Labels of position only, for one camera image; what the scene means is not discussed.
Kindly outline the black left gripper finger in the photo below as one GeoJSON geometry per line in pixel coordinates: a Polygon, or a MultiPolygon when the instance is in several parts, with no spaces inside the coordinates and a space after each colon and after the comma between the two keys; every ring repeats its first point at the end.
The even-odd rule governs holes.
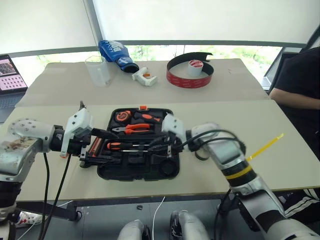
{"type": "Polygon", "coordinates": [[[111,131],[107,131],[104,129],[99,129],[99,128],[93,128],[91,131],[91,135],[100,139],[108,139],[108,140],[119,139],[119,136],[116,135],[115,133],[112,133],[111,131]]]}
{"type": "Polygon", "coordinates": [[[85,167],[104,166],[104,165],[120,165],[121,159],[112,156],[87,156],[84,160],[85,167]]]}

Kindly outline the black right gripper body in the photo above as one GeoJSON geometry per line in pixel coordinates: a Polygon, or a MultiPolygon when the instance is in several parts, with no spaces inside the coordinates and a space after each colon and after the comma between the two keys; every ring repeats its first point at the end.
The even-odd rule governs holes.
{"type": "Polygon", "coordinates": [[[167,158],[172,158],[184,150],[184,141],[175,133],[167,132],[164,136],[164,148],[167,158]]]}

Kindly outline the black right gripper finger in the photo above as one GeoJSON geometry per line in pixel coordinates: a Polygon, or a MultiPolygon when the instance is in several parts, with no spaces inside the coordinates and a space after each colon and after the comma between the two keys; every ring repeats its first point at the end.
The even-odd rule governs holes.
{"type": "Polygon", "coordinates": [[[167,144],[157,144],[157,145],[150,145],[147,149],[148,152],[167,152],[168,145],[167,144]]]}
{"type": "Polygon", "coordinates": [[[170,137],[169,136],[160,136],[155,139],[153,139],[149,145],[150,146],[159,146],[159,145],[167,145],[170,142],[170,137]]]}

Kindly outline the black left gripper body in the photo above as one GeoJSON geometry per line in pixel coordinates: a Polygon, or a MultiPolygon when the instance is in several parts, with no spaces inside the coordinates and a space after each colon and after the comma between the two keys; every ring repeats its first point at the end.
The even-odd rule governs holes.
{"type": "Polygon", "coordinates": [[[67,153],[79,158],[81,168],[89,168],[92,164],[87,160],[87,146],[91,145],[91,133],[74,136],[69,140],[67,153]]]}

